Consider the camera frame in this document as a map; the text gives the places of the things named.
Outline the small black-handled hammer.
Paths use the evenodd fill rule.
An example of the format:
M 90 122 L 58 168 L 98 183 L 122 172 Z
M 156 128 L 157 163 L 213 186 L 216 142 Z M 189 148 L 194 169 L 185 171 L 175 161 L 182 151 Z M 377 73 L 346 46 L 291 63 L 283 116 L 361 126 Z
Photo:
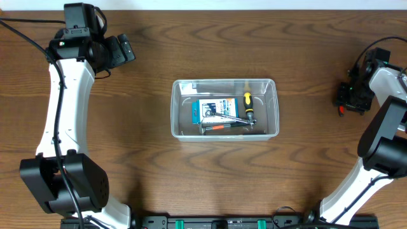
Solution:
M 205 135 L 206 132 L 212 131 L 212 130 L 223 130 L 223 129 L 228 129 L 228 128 L 233 128 L 233 127 L 244 127 L 248 126 L 248 123 L 242 123 L 242 122 L 234 122 L 234 123 L 218 123 L 217 125 L 213 126 L 207 126 L 204 127 L 202 124 L 199 124 L 199 133 L 201 135 Z

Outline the silver combination wrench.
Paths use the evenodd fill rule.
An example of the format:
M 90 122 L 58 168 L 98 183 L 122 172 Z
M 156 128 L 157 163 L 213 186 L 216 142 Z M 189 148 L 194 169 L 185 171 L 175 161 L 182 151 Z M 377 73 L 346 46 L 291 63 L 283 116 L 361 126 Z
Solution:
M 212 111 L 206 111 L 205 112 L 205 117 L 210 117 L 210 116 L 217 116 L 217 117 L 221 117 L 221 118 L 228 118 L 240 123 L 245 123 L 245 124 L 249 124 L 249 125 L 255 125 L 257 124 L 257 120 L 254 119 L 243 119 L 243 118 L 238 118 L 235 116 L 230 116 L 230 115 L 226 115 L 226 114 L 222 114 L 222 113 L 216 113 L 216 112 L 212 112 Z

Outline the blue white cardboard box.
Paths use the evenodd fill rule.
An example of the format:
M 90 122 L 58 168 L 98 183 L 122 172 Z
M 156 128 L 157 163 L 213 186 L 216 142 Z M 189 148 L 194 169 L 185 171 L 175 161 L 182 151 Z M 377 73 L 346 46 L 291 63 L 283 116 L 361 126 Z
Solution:
M 236 98 L 198 99 L 192 103 L 192 124 L 231 123 L 234 120 L 218 116 L 207 116 L 206 112 L 239 117 Z

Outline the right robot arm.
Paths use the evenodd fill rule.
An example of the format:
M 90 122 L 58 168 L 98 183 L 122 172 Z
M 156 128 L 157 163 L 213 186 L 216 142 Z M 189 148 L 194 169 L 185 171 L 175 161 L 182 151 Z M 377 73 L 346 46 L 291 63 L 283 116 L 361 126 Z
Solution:
M 322 199 L 317 219 L 349 225 L 354 214 L 380 189 L 406 177 L 406 69 L 379 67 L 368 83 L 380 109 L 363 133 L 358 160 L 332 194 Z

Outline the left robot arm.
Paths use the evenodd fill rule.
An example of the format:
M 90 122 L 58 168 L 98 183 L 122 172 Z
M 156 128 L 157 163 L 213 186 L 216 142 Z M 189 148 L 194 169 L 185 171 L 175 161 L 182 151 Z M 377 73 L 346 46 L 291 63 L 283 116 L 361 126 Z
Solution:
M 135 228 L 131 208 L 109 192 L 107 173 L 88 155 L 90 91 L 100 71 L 135 59 L 125 34 L 65 29 L 46 49 L 51 79 L 43 136 L 36 156 L 20 162 L 20 177 L 47 214 L 100 228 Z

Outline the yellow black stubby screwdriver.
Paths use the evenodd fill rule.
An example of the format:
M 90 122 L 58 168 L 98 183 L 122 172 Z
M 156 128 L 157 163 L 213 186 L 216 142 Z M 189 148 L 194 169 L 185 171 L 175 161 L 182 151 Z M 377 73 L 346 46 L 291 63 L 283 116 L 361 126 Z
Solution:
M 253 99 L 252 95 L 249 92 L 246 92 L 244 94 L 244 107 L 245 107 L 245 112 L 247 115 L 248 120 L 250 121 L 251 124 L 255 124 L 256 121 L 254 120 L 254 109 L 253 109 Z

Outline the thin black yellow screwdriver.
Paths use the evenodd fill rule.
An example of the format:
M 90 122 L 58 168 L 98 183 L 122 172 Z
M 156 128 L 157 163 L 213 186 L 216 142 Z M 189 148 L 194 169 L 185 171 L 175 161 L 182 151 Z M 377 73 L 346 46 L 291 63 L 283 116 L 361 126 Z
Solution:
M 252 131 L 252 132 L 243 132 L 241 134 L 237 134 L 237 135 L 267 135 L 266 132 L 260 132 L 260 131 Z

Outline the red-handled pliers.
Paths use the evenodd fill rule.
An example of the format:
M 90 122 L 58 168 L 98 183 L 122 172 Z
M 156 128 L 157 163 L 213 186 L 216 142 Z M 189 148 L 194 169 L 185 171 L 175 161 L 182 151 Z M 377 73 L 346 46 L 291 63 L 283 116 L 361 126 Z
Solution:
M 343 106 L 338 107 L 338 114 L 340 117 L 344 116 L 344 107 Z

